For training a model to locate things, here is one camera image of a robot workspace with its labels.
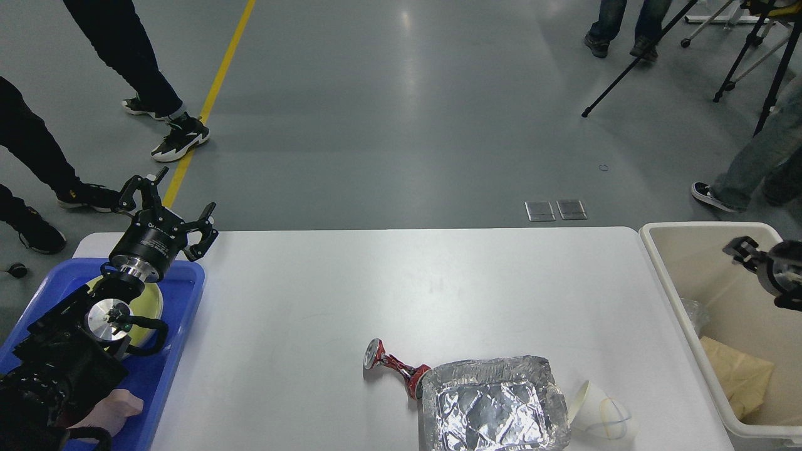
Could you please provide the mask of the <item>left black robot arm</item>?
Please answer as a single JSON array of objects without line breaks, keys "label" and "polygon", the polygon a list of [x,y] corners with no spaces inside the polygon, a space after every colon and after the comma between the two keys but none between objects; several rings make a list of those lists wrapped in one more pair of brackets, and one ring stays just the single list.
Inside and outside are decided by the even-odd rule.
[{"label": "left black robot arm", "polygon": [[132,302],[164,279],[178,254],[197,261],[219,236],[215,202],[197,220],[164,205],[158,187],[166,173],[125,183],[113,211],[130,225],[101,264],[98,281],[55,303],[13,346],[17,365],[2,374],[3,450],[62,450],[86,439],[97,450],[111,449],[108,429],[66,420],[82,420],[124,382],[127,356],[157,356],[165,348],[169,324],[138,313]]}]

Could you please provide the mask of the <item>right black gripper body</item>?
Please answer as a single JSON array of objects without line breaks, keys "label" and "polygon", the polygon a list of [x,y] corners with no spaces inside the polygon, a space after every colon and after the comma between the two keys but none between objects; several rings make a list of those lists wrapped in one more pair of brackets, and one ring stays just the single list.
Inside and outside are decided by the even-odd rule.
[{"label": "right black gripper body", "polygon": [[765,256],[761,285],[774,296],[774,305],[801,310],[801,242],[780,242]]}]

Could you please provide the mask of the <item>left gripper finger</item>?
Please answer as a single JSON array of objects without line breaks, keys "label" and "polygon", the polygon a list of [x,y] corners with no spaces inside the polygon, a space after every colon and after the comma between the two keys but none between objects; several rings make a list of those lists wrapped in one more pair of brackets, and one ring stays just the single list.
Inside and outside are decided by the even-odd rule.
[{"label": "left gripper finger", "polygon": [[[163,180],[168,171],[168,167],[163,167],[152,178],[138,175],[132,176],[128,182],[125,182],[120,196],[118,197],[117,204],[113,207],[113,212],[131,218],[130,226],[140,226],[142,220],[138,219],[138,215],[140,213],[146,213],[146,211],[151,211],[151,214],[146,214],[145,216],[148,217],[148,221],[151,222],[153,226],[166,224],[168,215],[166,214],[166,208],[158,192],[158,184]],[[140,194],[142,209],[139,209],[137,213],[133,214],[132,212],[137,208],[137,203],[134,201],[136,192]]]},{"label": "left gripper finger", "polygon": [[189,261],[195,262],[206,256],[219,236],[219,231],[213,226],[212,212],[215,208],[217,208],[217,203],[210,202],[206,205],[197,220],[194,222],[182,223],[183,234],[200,233],[200,240],[198,240],[198,242],[195,244],[188,244],[182,249],[184,256]]}]

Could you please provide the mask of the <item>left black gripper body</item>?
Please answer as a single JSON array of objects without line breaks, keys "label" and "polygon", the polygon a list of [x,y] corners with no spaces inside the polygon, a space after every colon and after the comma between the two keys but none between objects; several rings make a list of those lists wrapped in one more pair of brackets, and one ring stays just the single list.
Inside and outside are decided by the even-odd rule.
[{"label": "left black gripper body", "polygon": [[163,280],[187,244],[186,234],[166,233],[150,224],[134,223],[112,249],[109,262],[119,271],[133,268],[143,282],[156,283]]}]

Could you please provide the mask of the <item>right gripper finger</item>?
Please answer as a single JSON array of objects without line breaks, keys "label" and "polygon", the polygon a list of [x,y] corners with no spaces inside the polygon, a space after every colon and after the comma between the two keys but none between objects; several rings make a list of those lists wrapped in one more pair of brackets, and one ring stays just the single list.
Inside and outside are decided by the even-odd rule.
[{"label": "right gripper finger", "polygon": [[740,265],[751,273],[768,273],[770,265],[768,252],[759,248],[759,243],[750,236],[735,237],[722,248],[731,257],[732,263]]}]

